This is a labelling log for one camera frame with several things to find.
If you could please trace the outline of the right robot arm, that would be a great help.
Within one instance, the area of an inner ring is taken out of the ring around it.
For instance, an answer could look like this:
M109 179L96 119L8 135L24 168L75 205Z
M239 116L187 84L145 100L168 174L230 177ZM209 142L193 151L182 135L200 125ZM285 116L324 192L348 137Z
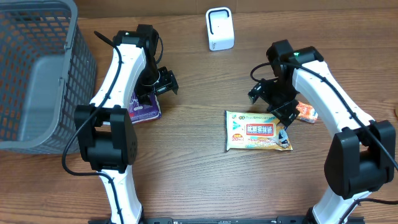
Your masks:
M299 115L303 95L323 120L332 138L324 164L328 188L304 216L279 217L279 223L362 223L353 210L371 201L371 194L393 180L396 131L376 121L340 87L315 47L294 50L287 40L274 42L266 52L274 72L271 80L257 80L249 92L252 102L264 100L267 111L283 125Z

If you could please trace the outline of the yellow snack bag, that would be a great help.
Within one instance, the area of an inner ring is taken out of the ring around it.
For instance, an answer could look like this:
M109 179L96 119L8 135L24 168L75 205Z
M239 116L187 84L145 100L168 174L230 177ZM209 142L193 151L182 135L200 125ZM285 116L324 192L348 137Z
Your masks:
M293 149L286 127L270 113L225 111L226 151L231 149Z

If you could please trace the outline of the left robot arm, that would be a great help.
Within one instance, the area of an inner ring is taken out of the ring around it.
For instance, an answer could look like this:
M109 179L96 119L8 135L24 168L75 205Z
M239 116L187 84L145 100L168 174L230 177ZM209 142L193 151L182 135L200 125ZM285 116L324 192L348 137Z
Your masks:
M102 86L88 105L74 112L75 134L81 158L89 162L90 176L98 176L106 191L111 216L107 223L145 223L144 209L134 185L132 165L137 155L137 136L128 112L132 96L149 105L168 91L178 92L172 71L159 67L156 56L162 43L152 25L139 24L135 31L120 30L108 39L113 59Z

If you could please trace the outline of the small orange tissue pack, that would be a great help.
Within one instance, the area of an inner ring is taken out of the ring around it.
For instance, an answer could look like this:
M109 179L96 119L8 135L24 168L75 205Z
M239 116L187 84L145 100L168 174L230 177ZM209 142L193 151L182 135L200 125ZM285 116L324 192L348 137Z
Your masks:
M314 124L318 119L318 113L314 107L299 101L296 109L299 111L297 119Z

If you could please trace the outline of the purple red soft package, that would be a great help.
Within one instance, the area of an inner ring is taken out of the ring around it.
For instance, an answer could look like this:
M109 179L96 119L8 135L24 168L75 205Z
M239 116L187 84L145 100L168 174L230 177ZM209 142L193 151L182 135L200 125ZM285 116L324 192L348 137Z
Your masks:
M132 124L143 123L160 119L162 116L160 105L157 97L150 95L150 104L140 104L137 96L133 93L128 108L129 116Z

